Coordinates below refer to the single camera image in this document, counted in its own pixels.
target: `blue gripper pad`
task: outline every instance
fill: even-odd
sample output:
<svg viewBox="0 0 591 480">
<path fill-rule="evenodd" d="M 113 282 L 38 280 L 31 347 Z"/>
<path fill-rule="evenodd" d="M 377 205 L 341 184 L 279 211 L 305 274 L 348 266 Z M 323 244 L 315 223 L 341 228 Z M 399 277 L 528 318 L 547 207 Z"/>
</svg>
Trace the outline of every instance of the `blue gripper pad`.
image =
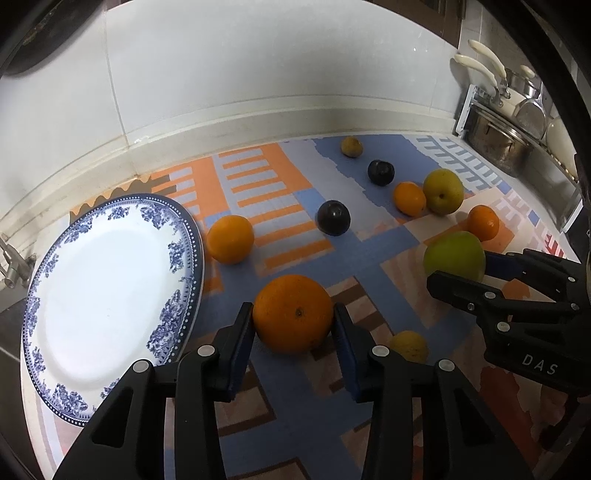
<svg viewBox="0 0 591 480">
<path fill-rule="evenodd" d="M 356 402 L 367 401 L 368 353 L 375 346 L 374 339 L 366 329 L 353 324 L 342 303 L 337 303 L 334 311 L 331 332 L 345 388 Z"/>
<path fill-rule="evenodd" d="M 248 313 L 248 321 L 245 322 L 240 331 L 236 349 L 230 360 L 228 391 L 232 399 L 234 399 L 238 389 L 242 385 L 242 380 L 244 379 L 244 374 L 246 373 L 246 367 L 248 365 L 248 359 L 251 356 L 252 343 L 255 339 L 255 328 L 252 323 L 251 311 L 252 309 L 250 309 L 250 312 Z"/>
<path fill-rule="evenodd" d="M 217 370 L 210 386 L 216 401 L 230 402 L 242 385 L 255 337 L 252 303 L 244 302 L 233 325 L 218 330 L 212 344 L 219 351 Z"/>
<path fill-rule="evenodd" d="M 485 252 L 486 268 L 485 274 L 501 280 L 513 280 L 521 275 L 523 270 L 516 257 L 510 255 Z"/>
</svg>

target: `small yellow fruit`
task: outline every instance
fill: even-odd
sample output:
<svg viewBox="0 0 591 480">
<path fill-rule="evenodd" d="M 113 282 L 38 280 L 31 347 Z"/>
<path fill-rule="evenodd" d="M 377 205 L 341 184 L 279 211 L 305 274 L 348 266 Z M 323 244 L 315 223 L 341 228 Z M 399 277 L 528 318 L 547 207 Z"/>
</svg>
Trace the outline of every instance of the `small yellow fruit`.
<svg viewBox="0 0 591 480">
<path fill-rule="evenodd" d="M 429 356 L 427 341 L 422 335 L 411 330 L 394 335 L 388 342 L 388 346 L 409 362 L 424 364 Z"/>
<path fill-rule="evenodd" d="M 363 153 L 363 144 L 357 137 L 345 137 L 340 143 L 340 150 L 347 157 L 357 158 Z"/>
<path fill-rule="evenodd" d="M 239 215 L 226 215 L 215 222 L 206 237 L 207 251 L 218 262 L 233 265 L 251 252 L 255 234 L 251 223 Z"/>
<path fill-rule="evenodd" d="M 449 215 L 464 201 L 464 185 L 459 177 L 446 168 L 433 170 L 423 183 L 427 207 L 438 215 Z"/>
</svg>

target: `plate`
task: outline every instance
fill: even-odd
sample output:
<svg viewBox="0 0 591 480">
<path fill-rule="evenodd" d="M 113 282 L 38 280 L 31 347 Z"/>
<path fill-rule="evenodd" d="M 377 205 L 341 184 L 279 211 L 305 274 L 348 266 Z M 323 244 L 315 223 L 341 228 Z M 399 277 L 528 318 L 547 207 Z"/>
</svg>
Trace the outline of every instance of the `plate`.
<svg viewBox="0 0 591 480">
<path fill-rule="evenodd" d="M 176 360 L 203 288 L 203 245 L 178 203 L 106 202 L 56 240 L 31 282 L 22 330 L 37 392 L 84 426 L 136 360 Z"/>
</svg>

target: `baseboard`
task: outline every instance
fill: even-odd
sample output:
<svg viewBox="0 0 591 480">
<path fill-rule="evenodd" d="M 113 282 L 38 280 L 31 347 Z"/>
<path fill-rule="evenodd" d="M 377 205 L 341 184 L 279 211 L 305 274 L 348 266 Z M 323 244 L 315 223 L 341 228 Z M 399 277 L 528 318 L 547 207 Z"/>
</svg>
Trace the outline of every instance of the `baseboard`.
<svg viewBox="0 0 591 480">
<path fill-rule="evenodd" d="M 197 117 L 184 115 L 115 138 L 72 161 L 26 195 L 0 220 L 0 232 L 17 249 L 31 245 L 39 231 L 89 197 L 189 158 L 286 138 L 344 132 L 448 134 L 455 122 L 450 113 L 391 100 L 328 98 L 304 106 L 301 102 L 290 106 L 292 99 L 273 100 L 281 108 L 272 109 L 273 103 L 266 99 L 264 110 L 215 119 L 200 114 L 202 121 L 191 125 L 188 121 Z M 208 112 L 208 116 L 220 113 Z"/>
</svg>

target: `plate rim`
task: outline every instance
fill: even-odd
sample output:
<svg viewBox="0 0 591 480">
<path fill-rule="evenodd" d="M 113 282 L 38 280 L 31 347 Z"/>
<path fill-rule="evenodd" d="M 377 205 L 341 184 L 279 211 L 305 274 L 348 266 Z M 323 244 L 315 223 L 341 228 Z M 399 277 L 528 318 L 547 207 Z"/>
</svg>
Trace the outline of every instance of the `plate rim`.
<svg viewBox="0 0 591 480">
<path fill-rule="evenodd" d="M 32 382 L 33 386 L 35 387 L 37 394 L 43 400 L 43 403 L 55 415 L 60 417 L 62 420 L 66 421 L 70 424 L 79 426 L 79 427 L 84 427 L 86 425 L 86 423 L 89 421 L 89 419 L 81 420 L 77 417 L 73 417 L 73 416 L 64 414 L 62 411 L 55 408 L 55 406 L 53 406 L 52 403 L 49 402 L 48 399 L 45 398 L 44 393 L 41 392 L 39 385 L 38 385 L 39 377 L 38 377 L 38 375 L 36 375 L 34 373 L 32 367 L 31 367 L 30 348 L 32 348 L 33 345 L 32 344 L 30 346 L 27 345 L 28 335 L 26 333 L 28 330 L 28 328 L 27 328 L 28 322 L 30 321 L 30 319 L 27 316 L 27 312 L 29 311 L 29 307 L 30 307 L 30 303 L 31 303 L 31 297 L 32 297 L 31 289 L 32 289 L 33 285 L 39 284 L 39 282 L 40 282 L 39 277 L 40 277 L 40 275 L 42 275 L 44 273 L 43 267 L 45 267 L 47 265 L 47 263 L 51 261 L 51 258 L 53 257 L 55 250 L 59 246 L 61 246 L 64 239 L 67 238 L 68 235 L 72 231 L 76 230 L 76 226 L 78 224 L 82 223 L 89 216 L 94 216 L 94 214 L 99 210 L 106 210 L 113 205 L 116 205 L 118 203 L 128 201 L 128 200 L 149 200 L 151 202 L 156 202 L 161 205 L 164 205 L 165 207 L 172 210 L 176 214 L 178 219 L 182 222 L 182 224 L 186 227 L 187 239 L 189 240 L 190 250 L 191 250 L 190 254 L 192 255 L 192 258 L 193 258 L 193 262 L 192 262 L 193 263 L 193 282 L 190 285 L 190 288 L 188 289 L 189 297 L 187 300 L 187 311 L 185 312 L 185 314 L 183 316 L 183 321 L 180 323 L 181 329 L 184 329 L 184 327 L 187 327 L 186 334 L 185 335 L 181 334 L 181 336 L 180 336 L 181 338 L 183 338 L 183 340 L 181 340 L 181 342 L 178 346 L 179 347 L 178 352 L 176 352 L 176 353 L 169 352 L 169 354 L 166 357 L 166 359 L 164 360 L 164 362 L 162 362 L 159 365 L 172 363 L 173 360 L 178 361 L 178 359 L 181 357 L 181 355 L 184 351 L 184 348 L 187 344 L 187 341 L 191 335 L 191 332 L 193 331 L 193 326 L 194 326 L 195 321 L 197 319 L 197 313 L 199 312 L 199 307 L 201 305 L 201 300 L 202 300 L 202 295 L 203 295 L 204 272 L 205 272 L 205 257 L 204 257 L 203 240 L 201 237 L 201 233 L 199 231 L 199 227 L 197 226 L 197 223 L 194 220 L 194 218 L 192 217 L 192 215 L 187 211 L 187 209 L 185 209 L 181 204 L 179 204 L 175 200 L 165 197 L 163 195 L 155 194 L 155 193 L 133 193 L 133 194 L 122 195 L 120 197 L 107 200 L 106 202 L 101 203 L 100 205 L 96 205 L 96 206 L 92 207 L 90 210 L 88 210 L 87 212 L 82 214 L 79 218 L 77 218 L 71 225 L 69 225 L 60 234 L 60 236 L 51 244 L 51 247 L 47 250 L 47 253 L 45 254 L 45 256 L 43 256 L 43 259 L 41 260 L 41 262 L 39 262 L 37 270 L 35 272 L 35 275 L 31 279 L 31 283 L 30 283 L 28 291 L 27 291 L 27 302 L 25 304 L 25 314 L 24 314 L 23 321 L 22 321 L 21 342 L 22 342 L 23 357 L 25 358 L 25 364 L 27 367 L 27 371 L 29 373 L 29 377 L 31 378 L 31 382 Z M 199 268 L 199 266 L 196 265 L 197 261 L 201 262 L 201 268 Z"/>
</svg>

